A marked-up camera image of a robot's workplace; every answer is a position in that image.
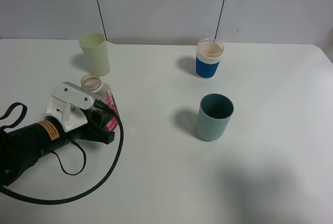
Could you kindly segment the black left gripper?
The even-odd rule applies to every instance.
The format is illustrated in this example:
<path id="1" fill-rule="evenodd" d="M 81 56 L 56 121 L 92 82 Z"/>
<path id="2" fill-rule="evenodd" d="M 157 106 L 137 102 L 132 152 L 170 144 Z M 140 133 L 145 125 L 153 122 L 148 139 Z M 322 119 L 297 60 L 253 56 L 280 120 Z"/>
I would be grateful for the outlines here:
<path id="1" fill-rule="evenodd" d="M 108 145 L 114 141 L 115 133 L 102 125 L 102 116 L 99 110 L 71 109 L 68 116 L 61 117 L 61 125 L 73 140 L 81 139 Z"/>

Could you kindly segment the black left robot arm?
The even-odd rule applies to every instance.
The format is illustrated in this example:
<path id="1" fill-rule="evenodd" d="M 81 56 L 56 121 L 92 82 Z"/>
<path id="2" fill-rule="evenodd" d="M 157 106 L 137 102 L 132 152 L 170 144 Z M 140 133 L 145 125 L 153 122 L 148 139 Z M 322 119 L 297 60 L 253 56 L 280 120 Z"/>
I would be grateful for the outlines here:
<path id="1" fill-rule="evenodd" d="M 114 132 L 108 129 L 109 121 L 115 120 L 114 114 L 104 111 L 85 110 L 88 122 L 74 130 L 65 132 L 60 122 L 48 117 L 9 133 L 1 134 L 1 186 L 16 181 L 27 169 L 47 154 L 77 139 L 110 144 Z"/>

